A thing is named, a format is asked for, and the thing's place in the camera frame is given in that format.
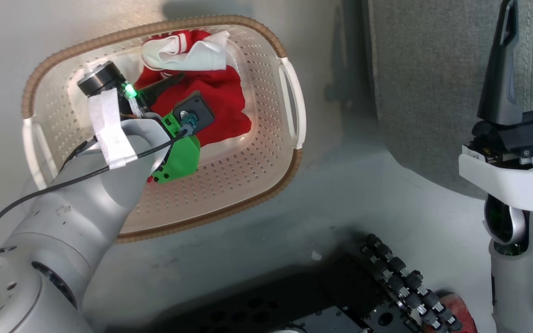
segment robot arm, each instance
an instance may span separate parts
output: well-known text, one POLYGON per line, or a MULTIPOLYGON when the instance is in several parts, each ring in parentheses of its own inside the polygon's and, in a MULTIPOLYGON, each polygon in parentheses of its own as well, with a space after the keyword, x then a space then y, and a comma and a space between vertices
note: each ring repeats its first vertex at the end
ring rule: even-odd
POLYGON ((504 0, 478 108, 482 119, 463 146, 459 174, 487 191, 492 237, 493 318, 498 333, 533 332, 533 111, 514 91, 518 3, 504 0))
MULTIPOLYGON (((169 141, 158 122, 121 123, 135 152, 169 141)), ((90 332, 87 285, 168 148, 36 198, 0 248, 0 332, 90 332)), ((51 185, 106 166, 98 145, 77 154, 51 185)))

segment white plastic basket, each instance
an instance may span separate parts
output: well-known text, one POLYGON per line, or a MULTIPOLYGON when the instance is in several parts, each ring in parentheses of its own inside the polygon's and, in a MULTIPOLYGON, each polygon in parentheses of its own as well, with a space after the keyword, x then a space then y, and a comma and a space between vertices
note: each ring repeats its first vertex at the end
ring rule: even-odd
POLYGON ((163 185, 149 183, 119 241, 170 234, 264 202, 287 186, 301 161, 305 105, 279 40, 246 17, 192 18, 100 37, 51 55, 34 70, 22 113, 24 149, 38 187, 45 188, 74 147, 93 135, 77 80, 89 68, 112 60, 135 82, 143 69, 142 43, 152 35, 183 29, 230 32, 228 63, 239 72, 243 112, 252 120, 252 130, 203 147, 194 175, 163 185))

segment brown basket rim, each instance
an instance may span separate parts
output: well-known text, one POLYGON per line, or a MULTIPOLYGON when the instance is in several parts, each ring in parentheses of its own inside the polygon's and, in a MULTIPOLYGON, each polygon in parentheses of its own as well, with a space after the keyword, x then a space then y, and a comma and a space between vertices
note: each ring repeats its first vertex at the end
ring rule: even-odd
MULTIPOLYGON (((119 32, 114 32, 106 36, 95 38, 87 42, 77 44, 72 47, 68 47, 65 50, 59 51, 45 59, 28 78, 26 87, 24 88, 24 95, 22 98, 22 117, 24 119, 34 116, 34 98, 36 95, 36 88, 40 84, 42 78, 59 63, 78 56, 82 53, 89 52, 100 47, 124 42, 133 38, 141 36, 149 36, 154 34, 163 33, 166 31, 194 29, 199 27, 209 27, 213 25, 240 25, 250 28, 260 35, 262 35, 271 44, 278 57, 287 57, 287 53, 277 36, 266 26, 251 19, 240 15, 222 15, 211 17, 196 17, 188 19, 180 19, 178 21, 161 21, 157 23, 151 23, 149 25, 142 25, 131 29, 126 29, 119 32)), ((171 225, 160 226, 147 230, 140 230, 136 232, 129 232, 127 234, 119 234, 117 243, 130 243, 142 240, 149 240, 151 238, 161 237, 168 234, 175 234, 183 230, 195 228, 197 226, 205 225, 210 222, 214 222, 225 217, 234 215, 251 207, 254 207, 260 203, 266 202, 271 198, 280 194, 291 182, 296 175, 299 166, 302 162, 302 150, 294 149, 293 156, 291 158, 290 166, 287 172, 275 186, 269 188, 257 196, 248 198, 242 202, 231 205, 229 207, 222 208, 220 210, 181 221, 178 223, 172 223, 171 225)))
POLYGON ((34 116, 34 98, 36 95, 36 88, 40 84, 42 78, 59 63, 78 56, 82 53, 89 52, 100 47, 124 42, 133 38, 141 36, 149 36, 154 34, 160 34, 166 31, 174 30, 186 30, 199 27, 209 27, 212 25, 240 25, 250 28, 260 35, 262 35, 271 44, 278 57, 286 57, 287 53, 279 38, 262 23, 251 19, 250 17, 244 17, 240 15, 222 15, 211 17, 196 17, 180 19, 178 21, 161 21, 157 23, 151 23, 149 25, 142 25, 119 32, 113 32, 106 36, 98 37, 81 44, 68 47, 65 50, 59 51, 45 59, 28 78, 26 87, 24 88, 24 95, 22 97, 22 117, 24 119, 34 116))

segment black cable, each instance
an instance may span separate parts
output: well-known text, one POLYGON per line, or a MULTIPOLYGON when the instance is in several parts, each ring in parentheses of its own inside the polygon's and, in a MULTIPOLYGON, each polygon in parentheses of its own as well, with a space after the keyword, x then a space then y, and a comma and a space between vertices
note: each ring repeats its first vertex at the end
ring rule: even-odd
POLYGON ((85 145, 87 145, 87 140, 80 143, 79 146, 75 147, 75 149, 71 152, 71 154, 69 154, 69 156, 67 156, 67 158, 65 159, 65 162, 63 162, 63 165, 61 165, 61 169, 59 169, 59 172, 61 172, 61 170, 63 170, 63 168, 65 168, 65 165, 67 165, 68 161, 72 160, 72 158, 74 158, 78 152, 83 148, 85 147, 85 145))
MULTIPOLYGON (((144 158, 144 157, 146 157, 146 156, 148 156, 150 154, 155 154, 156 152, 159 152, 159 150, 162 150, 165 147, 173 145, 174 143, 176 143, 176 141, 179 141, 180 139, 182 139, 185 134, 186 133, 181 133, 179 135, 176 135, 174 137, 174 139, 172 139, 172 140, 170 140, 168 142, 165 142, 165 143, 157 146, 156 148, 152 148, 150 150, 146 150, 146 151, 144 151, 142 153, 139 153, 139 154, 137 154, 137 158, 138 159, 139 158, 144 158)), ((40 191, 36 191, 36 192, 34 192, 32 194, 28 194, 27 196, 25 196, 23 198, 19 198, 19 199, 15 200, 15 202, 11 203, 9 206, 7 206, 2 211, 0 211, 0 218, 2 218, 6 213, 8 213, 14 207, 16 207, 17 205, 19 205, 19 204, 21 204, 23 202, 27 202, 28 200, 30 200, 32 198, 36 198, 38 196, 42 196, 43 194, 47 194, 49 192, 53 192, 53 191, 59 190, 59 189, 64 188, 64 187, 77 184, 77 183, 79 183, 81 181, 90 179, 91 177, 96 177, 97 175, 100 175, 101 173, 105 173, 108 170, 110 170, 110 168, 108 167, 108 165, 106 165, 104 168, 100 168, 100 169, 98 169, 98 170, 96 170, 94 172, 88 173, 87 175, 83 175, 81 177, 77 177, 76 179, 72 179, 72 180, 66 181, 65 183, 53 185, 53 186, 45 188, 44 190, 40 190, 40 191)))

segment green plastic bracket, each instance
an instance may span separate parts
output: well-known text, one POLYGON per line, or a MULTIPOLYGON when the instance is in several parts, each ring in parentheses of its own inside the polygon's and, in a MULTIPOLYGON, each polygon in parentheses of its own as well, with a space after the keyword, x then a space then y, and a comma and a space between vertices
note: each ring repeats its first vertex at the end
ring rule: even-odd
MULTIPOLYGON (((165 116, 161 122, 172 137, 178 134, 180 123, 174 117, 173 112, 165 116)), ((166 163, 152 173, 152 177, 156 183, 164 184, 174 179, 192 175, 197 171, 200 156, 201 143, 197 136, 184 137, 172 145, 166 163)))

